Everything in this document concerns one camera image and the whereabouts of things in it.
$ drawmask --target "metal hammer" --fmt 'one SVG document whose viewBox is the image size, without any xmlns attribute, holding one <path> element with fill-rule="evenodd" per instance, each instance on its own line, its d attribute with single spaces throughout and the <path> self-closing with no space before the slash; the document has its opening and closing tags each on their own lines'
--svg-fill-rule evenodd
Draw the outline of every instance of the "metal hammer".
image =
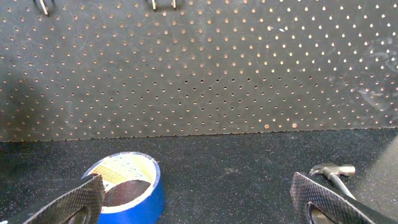
<svg viewBox="0 0 398 224">
<path fill-rule="evenodd" d="M 355 167 L 353 165 L 345 164 L 338 166 L 332 163 L 319 164 L 315 167 L 312 167 L 310 175 L 314 174 L 325 175 L 327 179 L 331 180 L 336 185 L 337 189 L 342 191 L 345 195 L 355 199 L 354 195 L 351 194 L 351 192 L 339 178 L 340 175 L 345 175 L 347 177 L 353 176 L 355 174 Z"/>
</svg>

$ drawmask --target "roll of tape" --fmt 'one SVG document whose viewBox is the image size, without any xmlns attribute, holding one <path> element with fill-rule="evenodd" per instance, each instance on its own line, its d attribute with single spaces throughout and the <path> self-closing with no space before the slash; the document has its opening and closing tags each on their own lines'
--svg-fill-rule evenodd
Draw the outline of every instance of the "roll of tape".
<svg viewBox="0 0 398 224">
<path fill-rule="evenodd" d="M 105 188 L 99 224 L 144 224 L 159 219 L 165 198 L 159 165 L 150 156 L 113 154 L 90 167 L 83 177 L 90 174 L 101 174 Z"/>
</svg>

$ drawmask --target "blue tape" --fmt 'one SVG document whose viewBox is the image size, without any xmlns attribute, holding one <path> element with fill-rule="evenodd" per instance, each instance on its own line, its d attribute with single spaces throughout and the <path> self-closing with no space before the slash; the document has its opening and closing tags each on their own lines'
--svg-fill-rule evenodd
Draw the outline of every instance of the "blue tape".
<svg viewBox="0 0 398 224">
<path fill-rule="evenodd" d="M 138 203 L 137 205 L 115 213 L 101 213 L 99 216 L 98 224 L 127 224 L 127 223 L 137 223 L 137 224 L 152 224 L 155 223 L 159 217 L 161 216 L 164 206 L 165 206 L 165 197 L 163 190 L 163 183 L 160 176 L 160 168 L 158 163 L 151 158 L 150 156 L 140 153 L 140 152 L 122 152 L 118 154 L 113 154 L 109 157 L 120 156 L 121 154 L 136 154 L 144 156 L 150 159 L 153 162 L 153 165 L 156 169 L 156 178 L 153 184 L 152 193 L 146 197 L 143 201 Z M 88 171 L 83 175 L 83 177 L 87 176 L 91 173 L 91 171 L 100 163 L 102 163 L 106 158 L 98 161 L 95 165 L 93 165 Z"/>
</svg>

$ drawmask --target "hammer head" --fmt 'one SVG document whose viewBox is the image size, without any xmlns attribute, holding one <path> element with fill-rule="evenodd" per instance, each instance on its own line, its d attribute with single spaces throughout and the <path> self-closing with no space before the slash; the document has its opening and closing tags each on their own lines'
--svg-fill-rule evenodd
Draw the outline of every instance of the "hammer head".
<svg viewBox="0 0 398 224">
<path fill-rule="evenodd" d="M 315 167 L 312 167 L 310 171 L 310 175 L 315 174 L 323 174 L 328 179 L 330 179 L 331 175 L 345 175 L 347 177 L 351 177 L 355 174 L 355 167 L 351 164 L 345 164 L 342 166 L 338 166 L 332 163 L 319 164 Z"/>
</svg>

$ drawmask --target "speckled work surface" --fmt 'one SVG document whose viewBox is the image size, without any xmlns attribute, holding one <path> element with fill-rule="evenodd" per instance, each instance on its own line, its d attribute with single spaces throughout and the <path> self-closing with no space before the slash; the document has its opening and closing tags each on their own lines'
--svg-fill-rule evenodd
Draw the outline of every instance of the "speckled work surface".
<svg viewBox="0 0 398 224">
<path fill-rule="evenodd" d="M 53 196 L 121 151 L 158 160 L 167 205 L 159 223 L 297 223 L 295 171 L 351 163 L 357 199 L 398 220 L 398 130 L 0 143 L 0 220 Z"/>
</svg>

